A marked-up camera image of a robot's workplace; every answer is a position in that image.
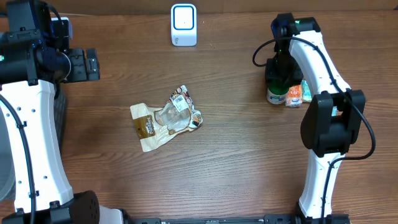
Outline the teal tissue pack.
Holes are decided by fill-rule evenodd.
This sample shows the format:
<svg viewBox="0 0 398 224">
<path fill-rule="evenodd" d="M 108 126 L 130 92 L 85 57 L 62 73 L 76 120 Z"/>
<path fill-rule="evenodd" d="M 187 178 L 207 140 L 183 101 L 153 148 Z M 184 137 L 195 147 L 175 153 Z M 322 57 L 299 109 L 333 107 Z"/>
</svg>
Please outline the teal tissue pack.
<svg viewBox="0 0 398 224">
<path fill-rule="evenodd" d="M 302 80 L 301 86 L 302 86 L 302 99 L 303 99 L 303 102 L 305 102 L 305 103 L 311 102 L 312 95 L 311 95 L 310 88 L 309 88 L 309 85 L 308 85 L 307 81 L 306 80 Z"/>
</svg>

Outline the orange tissue pack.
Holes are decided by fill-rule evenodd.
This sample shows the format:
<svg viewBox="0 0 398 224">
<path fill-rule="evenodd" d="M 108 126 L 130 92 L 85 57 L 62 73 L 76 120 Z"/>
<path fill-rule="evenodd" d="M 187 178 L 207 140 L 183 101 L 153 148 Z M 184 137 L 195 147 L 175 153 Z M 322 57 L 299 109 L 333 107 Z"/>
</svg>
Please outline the orange tissue pack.
<svg viewBox="0 0 398 224">
<path fill-rule="evenodd" d="M 289 88 L 287 92 L 285 106 L 288 107 L 299 107 L 303 103 L 302 99 L 302 86 L 294 85 Z"/>
</svg>

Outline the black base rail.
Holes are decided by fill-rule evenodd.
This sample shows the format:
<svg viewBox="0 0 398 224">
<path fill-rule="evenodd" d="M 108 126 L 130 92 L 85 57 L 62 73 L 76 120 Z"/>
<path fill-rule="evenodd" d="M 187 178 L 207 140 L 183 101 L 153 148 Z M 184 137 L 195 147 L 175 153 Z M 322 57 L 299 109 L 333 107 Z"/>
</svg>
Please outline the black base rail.
<svg viewBox="0 0 398 224">
<path fill-rule="evenodd" d="M 265 215 L 264 217 L 236 218 L 185 218 L 162 220 L 160 218 L 128 218 L 128 224 L 350 224 L 348 215 L 329 215 L 324 221 L 320 219 L 302 219 L 298 215 Z"/>
</svg>

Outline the clear brown snack bag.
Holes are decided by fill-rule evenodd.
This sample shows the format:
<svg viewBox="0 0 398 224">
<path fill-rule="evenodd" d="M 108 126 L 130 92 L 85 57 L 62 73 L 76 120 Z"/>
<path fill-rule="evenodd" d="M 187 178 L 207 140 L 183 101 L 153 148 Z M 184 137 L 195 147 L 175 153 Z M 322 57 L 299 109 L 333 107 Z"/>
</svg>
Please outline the clear brown snack bag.
<svg viewBox="0 0 398 224">
<path fill-rule="evenodd" d="M 203 122 L 185 85 L 172 92 L 163 108 L 139 103 L 130 111 L 144 152 L 158 149 L 180 133 L 198 129 Z"/>
</svg>

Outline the light teal wipes packet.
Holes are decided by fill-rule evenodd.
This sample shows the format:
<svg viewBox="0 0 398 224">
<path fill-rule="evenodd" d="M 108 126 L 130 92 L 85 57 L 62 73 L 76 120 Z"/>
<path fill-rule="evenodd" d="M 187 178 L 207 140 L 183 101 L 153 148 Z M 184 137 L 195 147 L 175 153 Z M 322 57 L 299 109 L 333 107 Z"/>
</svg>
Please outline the light teal wipes packet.
<svg viewBox="0 0 398 224">
<path fill-rule="evenodd" d="M 332 109 L 332 116 L 336 116 L 337 115 L 337 112 L 338 112 L 338 109 L 337 109 L 337 107 L 336 106 L 334 106 L 333 107 L 333 109 Z"/>
</svg>

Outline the grey plastic basket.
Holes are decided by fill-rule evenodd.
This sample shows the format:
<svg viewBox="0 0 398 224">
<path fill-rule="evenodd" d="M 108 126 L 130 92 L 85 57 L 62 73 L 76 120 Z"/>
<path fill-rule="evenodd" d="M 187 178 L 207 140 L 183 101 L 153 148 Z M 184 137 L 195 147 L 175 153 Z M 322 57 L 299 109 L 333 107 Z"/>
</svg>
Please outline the grey plastic basket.
<svg viewBox="0 0 398 224">
<path fill-rule="evenodd" d="M 54 120 L 54 86 L 45 81 L 29 86 L 27 82 L 2 86 L 1 95 L 17 110 L 27 137 L 33 183 L 39 192 L 37 206 L 61 204 L 73 198 L 73 190 L 62 166 Z"/>
</svg>

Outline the green lid jar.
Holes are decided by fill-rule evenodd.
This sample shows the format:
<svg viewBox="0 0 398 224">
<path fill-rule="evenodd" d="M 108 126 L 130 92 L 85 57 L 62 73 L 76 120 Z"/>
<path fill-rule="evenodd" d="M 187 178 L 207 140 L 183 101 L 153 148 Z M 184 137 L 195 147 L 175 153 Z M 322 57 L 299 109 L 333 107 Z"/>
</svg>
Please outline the green lid jar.
<svg viewBox="0 0 398 224">
<path fill-rule="evenodd" d="M 274 105 L 280 105 L 286 101 L 289 87 L 269 86 L 267 88 L 267 100 Z"/>
</svg>

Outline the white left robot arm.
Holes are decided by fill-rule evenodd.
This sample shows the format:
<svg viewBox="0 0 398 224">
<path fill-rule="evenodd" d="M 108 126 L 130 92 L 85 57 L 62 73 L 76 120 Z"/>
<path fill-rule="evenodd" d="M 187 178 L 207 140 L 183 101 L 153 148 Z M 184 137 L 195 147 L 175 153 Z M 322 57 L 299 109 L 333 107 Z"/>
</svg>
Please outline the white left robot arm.
<svg viewBox="0 0 398 224">
<path fill-rule="evenodd" d="M 54 103 L 61 83 L 98 80 L 95 49 L 69 46 L 71 25 L 43 1 L 9 1 L 1 36 L 1 111 L 16 178 L 4 223 L 124 223 L 93 191 L 74 193 L 63 168 Z"/>
</svg>

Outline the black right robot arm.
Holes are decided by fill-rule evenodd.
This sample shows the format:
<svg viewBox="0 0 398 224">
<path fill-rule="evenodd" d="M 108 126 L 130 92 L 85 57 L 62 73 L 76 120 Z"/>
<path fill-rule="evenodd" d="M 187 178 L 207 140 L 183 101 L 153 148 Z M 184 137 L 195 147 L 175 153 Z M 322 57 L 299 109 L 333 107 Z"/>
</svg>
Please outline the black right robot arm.
<svg viewBox="0 0 398 224">
<path fill-rule="evenodd" d="M 303 80 L 312 95 L 300 125 L 308 149 L 305 185 L 290 221 L 349 223 L 348 215 L 332 213 L 331 198 L 338 169 L 364 119 L 364 93 L 352 90 L 336 70 L 314 17 L 278 14 L 271 30 L 275 55 L 264 65 L 268 100 L 280 103 L 280 97 Z"/>
</svg>

